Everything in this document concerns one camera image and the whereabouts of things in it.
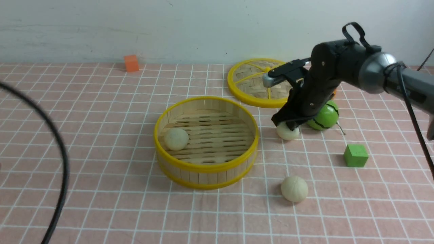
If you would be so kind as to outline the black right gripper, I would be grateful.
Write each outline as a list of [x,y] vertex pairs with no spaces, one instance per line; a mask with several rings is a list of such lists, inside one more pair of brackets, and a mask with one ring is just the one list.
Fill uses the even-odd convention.
[[366,48],[338,40],[320,43],[311,53],[311,67],[295,96],[271,117],[294,130],[316,115],[341,82],[360,88],[358,75],[366,60]]

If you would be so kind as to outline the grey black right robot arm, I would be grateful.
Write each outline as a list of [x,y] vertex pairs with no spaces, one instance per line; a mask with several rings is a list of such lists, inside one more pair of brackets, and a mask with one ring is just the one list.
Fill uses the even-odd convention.
[[406,68],[391,54],[371,52],[346,40],[320,43],[310,58],[287,62],[262,78],[267,88],[284,81],[293,88],[272,122],[286,122],[290,130],[313,119],[341,82],[370,94],[386,92],[399,99],[406,93],[412,106],[433,119],[432,75]]

